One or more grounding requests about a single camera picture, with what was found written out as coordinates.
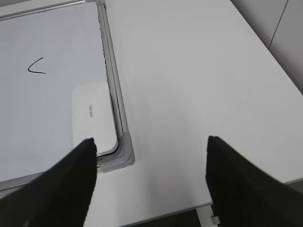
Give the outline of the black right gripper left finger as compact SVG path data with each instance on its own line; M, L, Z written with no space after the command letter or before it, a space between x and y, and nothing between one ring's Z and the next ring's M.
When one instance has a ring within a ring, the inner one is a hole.
M2 227L81 227L97 179L97 147L85 139L32 182L0 200Z

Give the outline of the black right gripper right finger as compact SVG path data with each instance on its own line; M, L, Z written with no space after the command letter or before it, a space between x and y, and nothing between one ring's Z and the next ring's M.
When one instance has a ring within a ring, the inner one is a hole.
M303 195L209 136L205 179L224 227L301 227Z

